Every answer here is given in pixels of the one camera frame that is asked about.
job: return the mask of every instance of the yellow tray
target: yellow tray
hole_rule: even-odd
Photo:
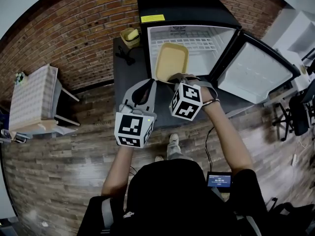
[[[166,82],[176,74],[187,71],[189,51],[183,45],[164,43],[161,46],[156,63],[156,78]]]

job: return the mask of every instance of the black fridge top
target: black fridge top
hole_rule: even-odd
[[[138,0],[143,16],[163,15],[165,21],[208,22],[239,29],[241,25],[220,0]]]

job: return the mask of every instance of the yellow label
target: yellow label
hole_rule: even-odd
[[[154,22],[154,21],[164,21],[164,15],[151,15],[151,16],[143,16],[141,17],[141,22],[142,23],[147,23],[147,22]]]

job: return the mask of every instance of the wire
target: wire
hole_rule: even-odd
[[[307,144],[306,146],[304,146],[304,145],[301,143],[301,140],[299,140],[299,143],[301,144],[301,146],[302,146],[303,148],[306,148],[306,147],[308,146],[308,144]]]
[[[209,137],[209,135],[213,129],[214,129],[214,126],[209,130],[207,138],[206,138],[206,142],[205,142],[205,149],[206,149],[206,154],[208,156],[208,160],[209,160],[209,164],[210,164],[210,171],[212,171],[212,160],[211,160],[210,153],[208,152],[207,141],[208,141],[208,137]]]
[[[117,57],[124,59],[127,62],[127,65],[132,65],[136,62],[134,58],[129,56],[132,49],[130,49],[127,53],[125,53],[123,51],[123,48],[121,46],[118,46],[118,50],[119,50],[119,53],[115,53],[115,55]]]
[[[133,168],[134,171],[136,171],[136,169],[134,167],[132,167],[132,166],[130,166],[130,167]],[[136,171],[136,173],[138,173],[138,172]]]

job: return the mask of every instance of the person's arm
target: person's arm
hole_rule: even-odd
[[[102,196],[125,195],[131,166],[133,148],[120,146],[103,184]]]
[[[207,88],[202,88],[201,94],[203,102],[213,99]],[[250,153],[233,124],[226,117],[220,103],[213,102],[203,107],[203,110],[209,116],[217,131],[224,157],[233,175],[244,169],[253,170]]]

